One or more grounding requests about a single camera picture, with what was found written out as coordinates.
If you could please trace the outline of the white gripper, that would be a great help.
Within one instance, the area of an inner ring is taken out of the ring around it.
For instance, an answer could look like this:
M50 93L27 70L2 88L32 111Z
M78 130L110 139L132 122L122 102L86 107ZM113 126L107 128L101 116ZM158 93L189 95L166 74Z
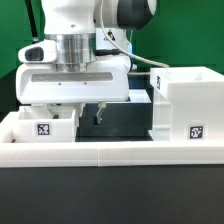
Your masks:
M127 73L131 61L124 54L98 56L85 71L56 69L56 43L44 40L22 48L16 72L16 96L22 104L48 104L58 119L57 104L98 103L94 124L100 125L106 102L125 101L129 96Z

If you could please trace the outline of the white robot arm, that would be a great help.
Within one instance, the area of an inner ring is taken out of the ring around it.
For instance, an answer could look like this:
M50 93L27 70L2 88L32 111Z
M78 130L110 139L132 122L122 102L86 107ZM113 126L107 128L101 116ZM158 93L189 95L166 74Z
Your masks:
M16 96L22 109L80 114L129 97L128 30L153 18L157 0L41 0L45 39L18 53Z

